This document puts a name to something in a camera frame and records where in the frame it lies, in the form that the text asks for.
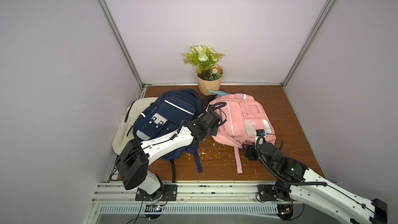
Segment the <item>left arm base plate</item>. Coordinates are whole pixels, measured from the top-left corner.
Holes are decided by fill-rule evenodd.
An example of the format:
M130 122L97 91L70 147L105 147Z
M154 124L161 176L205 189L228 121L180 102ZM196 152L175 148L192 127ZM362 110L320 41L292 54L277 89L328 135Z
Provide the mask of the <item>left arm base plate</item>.
M162 185L155 193L149 194L142 189L137 189L135 201L176 201L178 186L176 184Z

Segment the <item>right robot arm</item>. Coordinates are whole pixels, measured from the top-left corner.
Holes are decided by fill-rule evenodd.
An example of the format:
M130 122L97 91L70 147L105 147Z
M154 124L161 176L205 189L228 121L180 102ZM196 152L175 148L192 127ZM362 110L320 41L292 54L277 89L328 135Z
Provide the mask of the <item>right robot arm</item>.
M276 178L272 186L259 185L256 199L279 201L277 215L294 219L293 203L311 206L342 224L386 224L388 205L380 199L360 197L325 179L307 165L285 157L281 148L265 140L267 133L256 131L255 142L243 143L245 157L260 163Z

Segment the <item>pink backpack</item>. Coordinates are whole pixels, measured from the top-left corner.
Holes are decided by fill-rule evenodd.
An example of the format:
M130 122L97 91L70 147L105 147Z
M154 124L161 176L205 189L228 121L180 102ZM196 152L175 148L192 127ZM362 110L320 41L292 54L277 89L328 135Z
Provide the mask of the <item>pink backpack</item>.
M256 143L257 130L263 130L265 140L275 144L275 130L263 106L254 97L243 93L220 96L209 103L207 110L219 114L224 122L212 138L217 143L234 148L238 173L243 172L239 150L244 145Z

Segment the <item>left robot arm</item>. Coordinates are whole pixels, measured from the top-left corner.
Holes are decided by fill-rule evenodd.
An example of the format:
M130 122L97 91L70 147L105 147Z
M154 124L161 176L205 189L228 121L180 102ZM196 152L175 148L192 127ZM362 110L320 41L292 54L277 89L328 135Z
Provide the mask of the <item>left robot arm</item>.
M216 110L222 110L227 103L216 103L200 117L190 121L182 121L173 133L147 141L130 140L116 163L116 169L126 190L138 188L150 195L152 200L163 196L165 187L160 178L151 173L148 167L163 156L180 148L187 148L214 136L218 128L227 120Z

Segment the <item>cream white backpack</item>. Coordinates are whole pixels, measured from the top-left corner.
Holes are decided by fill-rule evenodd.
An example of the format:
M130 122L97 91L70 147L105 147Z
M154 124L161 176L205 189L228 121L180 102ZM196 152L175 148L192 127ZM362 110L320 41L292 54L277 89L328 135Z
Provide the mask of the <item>cream white backpack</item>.
M143 116L142 113L144 110L157 99L157 97L138 99L126 109L112 142L112 148L117 155L121 154L131 139L134 139L132 128L135 121L139 116Z

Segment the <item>navy blue backpack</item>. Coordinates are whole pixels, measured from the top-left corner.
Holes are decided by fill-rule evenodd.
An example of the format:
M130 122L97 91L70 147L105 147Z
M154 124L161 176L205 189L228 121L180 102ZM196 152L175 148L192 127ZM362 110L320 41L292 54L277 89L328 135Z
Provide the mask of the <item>navy blue backpack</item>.
M194 120L202 113L202 99L195 90L168 91L140 113L132 134L140 142L156 139L176 131L183 121Z

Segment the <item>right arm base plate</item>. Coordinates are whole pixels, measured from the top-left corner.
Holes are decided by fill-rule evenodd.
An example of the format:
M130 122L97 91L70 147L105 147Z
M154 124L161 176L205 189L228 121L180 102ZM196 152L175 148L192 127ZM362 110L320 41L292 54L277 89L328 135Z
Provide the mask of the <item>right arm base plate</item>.
M257 186L257 198L260 202L290 201L290 188L279 185L260 184Z

